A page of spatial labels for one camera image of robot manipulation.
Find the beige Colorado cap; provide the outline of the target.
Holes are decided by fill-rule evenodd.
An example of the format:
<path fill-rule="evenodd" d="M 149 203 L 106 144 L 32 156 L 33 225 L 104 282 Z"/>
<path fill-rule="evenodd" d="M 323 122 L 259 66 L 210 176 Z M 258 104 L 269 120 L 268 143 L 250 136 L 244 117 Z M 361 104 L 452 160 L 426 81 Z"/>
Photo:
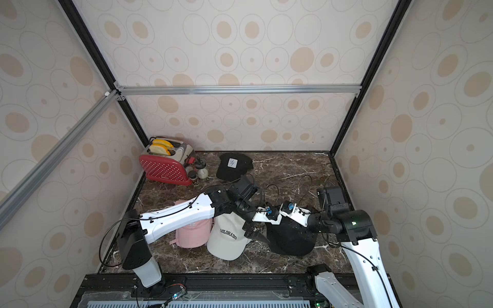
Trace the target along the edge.
<path fill-rule="evenodd" d="M 215 257 L 233 261 L 240 257 L 251 242 L 245 236 L 245 220 L 235 213 L 222 214 L 214 218 L 214 225 L 207 242 L 207 249 Z"/>

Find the black cap white patch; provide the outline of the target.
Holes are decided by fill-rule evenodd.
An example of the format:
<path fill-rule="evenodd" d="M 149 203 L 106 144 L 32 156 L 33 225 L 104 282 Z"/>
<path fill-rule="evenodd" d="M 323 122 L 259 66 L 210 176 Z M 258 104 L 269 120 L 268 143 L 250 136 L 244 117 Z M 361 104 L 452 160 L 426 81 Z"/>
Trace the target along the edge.
<path fill-rule="evenodd" d="M 233 182 L 253 169 L 253 160 L 242 153 L 224 153 L 219 156 L 220 165 L 216 177 L 220 180 Z"/>

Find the pink cap with logo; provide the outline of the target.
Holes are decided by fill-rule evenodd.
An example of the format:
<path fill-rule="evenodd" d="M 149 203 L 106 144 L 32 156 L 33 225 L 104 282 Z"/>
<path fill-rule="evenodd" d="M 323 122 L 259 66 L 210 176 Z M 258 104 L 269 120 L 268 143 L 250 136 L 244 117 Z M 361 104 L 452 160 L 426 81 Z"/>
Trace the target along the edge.
<path fill-rule="evenodd" d="M 208 242 L 212 227 L 213 219 L 203 219 L 191 223 L 177 229 L 175 231 L 175 239 L 170 241 L 169 244 L 187 249 L 198 248 Z"/>

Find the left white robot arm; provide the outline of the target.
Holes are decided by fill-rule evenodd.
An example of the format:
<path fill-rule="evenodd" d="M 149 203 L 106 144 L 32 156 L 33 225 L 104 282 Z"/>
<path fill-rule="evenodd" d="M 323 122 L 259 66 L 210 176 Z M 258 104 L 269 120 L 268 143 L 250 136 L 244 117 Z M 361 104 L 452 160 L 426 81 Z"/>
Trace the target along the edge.
<path fill-rule="evenodd" d="M 117 228 L 116 239 L 121 263 L 133 271 L 145 289 L 164 285 L 163 271 L 149 245 L 192 223 L 234 213 L 246 223 L 260 223 L 269 212 L 263 191 L 248 176 L 242 175 L 228 186 L 206 187 L 198 196 L 154 212 L 126 213 L 113 223 L 107 234 Z"/>

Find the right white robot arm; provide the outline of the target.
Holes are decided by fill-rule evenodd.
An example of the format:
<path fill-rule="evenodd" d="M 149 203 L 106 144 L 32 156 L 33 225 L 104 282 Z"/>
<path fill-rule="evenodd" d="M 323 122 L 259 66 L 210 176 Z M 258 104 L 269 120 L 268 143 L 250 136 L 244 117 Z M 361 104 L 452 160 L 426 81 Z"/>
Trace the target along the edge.
<path fill-rule="evenodd" d="M 383 265 L 377 232 L 364 210 L 352 210 L 340 187 L 317 189 L 321 213 L 311 214 L 308 228 L 320 234 L 333 234 L 347 255 L 362 297 L 350 293 L 330 270 L 314 274 L 315 287 L 331 307 L 399 307 Z"/>

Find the spice jar black lid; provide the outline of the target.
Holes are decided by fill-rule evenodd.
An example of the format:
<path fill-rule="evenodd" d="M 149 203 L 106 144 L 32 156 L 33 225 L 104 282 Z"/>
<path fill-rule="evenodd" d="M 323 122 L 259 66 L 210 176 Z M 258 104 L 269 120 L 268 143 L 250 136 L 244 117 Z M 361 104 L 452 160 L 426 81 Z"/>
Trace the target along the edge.
<path fill-rule="evenodd" d="M 194 170 L 189 171 L 187 175 L 192 182 L 196 182 L 198 180 L 197 173 Z"/>

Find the red polka dot toaster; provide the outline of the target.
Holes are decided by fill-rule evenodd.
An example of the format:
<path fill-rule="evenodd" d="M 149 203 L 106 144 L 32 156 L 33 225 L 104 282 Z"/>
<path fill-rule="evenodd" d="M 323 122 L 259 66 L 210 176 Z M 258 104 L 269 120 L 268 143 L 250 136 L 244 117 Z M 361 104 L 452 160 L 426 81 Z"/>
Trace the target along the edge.
<path fill-rule="evenodd" d="M 154 139 L 171 142 L 174 146 L 174 154 L 165 156 L 150 153 L 149 147 Z M 193 183 L 187 175 L 193 169 L 196 160 L 196 153 L 191 145 L 161 136 L 150 137 L 149 143 L 139 156 L 139 162 L 148 180 L 178 186 L 190 186 Z"/>

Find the yellow toast slices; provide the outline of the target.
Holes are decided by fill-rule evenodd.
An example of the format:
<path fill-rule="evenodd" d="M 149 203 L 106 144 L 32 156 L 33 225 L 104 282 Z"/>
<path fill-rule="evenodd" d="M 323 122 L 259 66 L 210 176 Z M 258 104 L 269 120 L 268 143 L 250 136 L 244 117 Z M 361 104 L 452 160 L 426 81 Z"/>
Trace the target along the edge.
<path fill-rule="evenodd" d="M 154 139 L 149 147 L 150 153 L 154 155 L 170 156 L 174 154 L 174 146 L 164 139 Z"/>

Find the horizontal aluminium frame bar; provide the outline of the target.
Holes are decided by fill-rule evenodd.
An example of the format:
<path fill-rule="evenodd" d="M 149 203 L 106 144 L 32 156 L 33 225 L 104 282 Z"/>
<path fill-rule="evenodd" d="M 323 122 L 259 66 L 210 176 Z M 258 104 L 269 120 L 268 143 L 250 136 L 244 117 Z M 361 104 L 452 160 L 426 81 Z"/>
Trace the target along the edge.
<path fill-rule="evenodd" d="M 233 95 L 233 94 L 328 94 L 359 93 L 358 84 L 330 85 L 208 85 L 180 87 L 131 87 L 121 86 L 118 91 L 125 96 L 136 95 Z"/>

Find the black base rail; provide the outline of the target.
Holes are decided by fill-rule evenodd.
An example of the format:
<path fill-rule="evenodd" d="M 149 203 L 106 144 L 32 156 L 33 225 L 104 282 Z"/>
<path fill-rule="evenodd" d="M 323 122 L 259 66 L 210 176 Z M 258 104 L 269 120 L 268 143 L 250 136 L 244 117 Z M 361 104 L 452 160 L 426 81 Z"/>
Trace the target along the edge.
<path fill-rule="evenodd" d="M 92 274 L 71 307 L 364 307 L 353 274 L 321 273 L 334 287 L 319 291 L 317 277 L 302 274 L 165 274 L 149 291 L 134 274 Z"/>

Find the left aluminium frame bar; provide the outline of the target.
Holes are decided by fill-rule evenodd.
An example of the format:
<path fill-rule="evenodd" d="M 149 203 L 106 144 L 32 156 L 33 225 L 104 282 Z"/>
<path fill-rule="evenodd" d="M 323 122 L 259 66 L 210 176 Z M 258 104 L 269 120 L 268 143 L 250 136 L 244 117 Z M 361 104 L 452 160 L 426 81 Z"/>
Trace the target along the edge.
<path fill-rule="evenodd" d="M 84 117 L 48 152 L 48 154 L 14 187 L 1 202 L 1 227 L 3 228 L 33 195 L 66 155 L 89 131 L 98 118 L 117 98 L 112 90 L 95 104 Z"/>

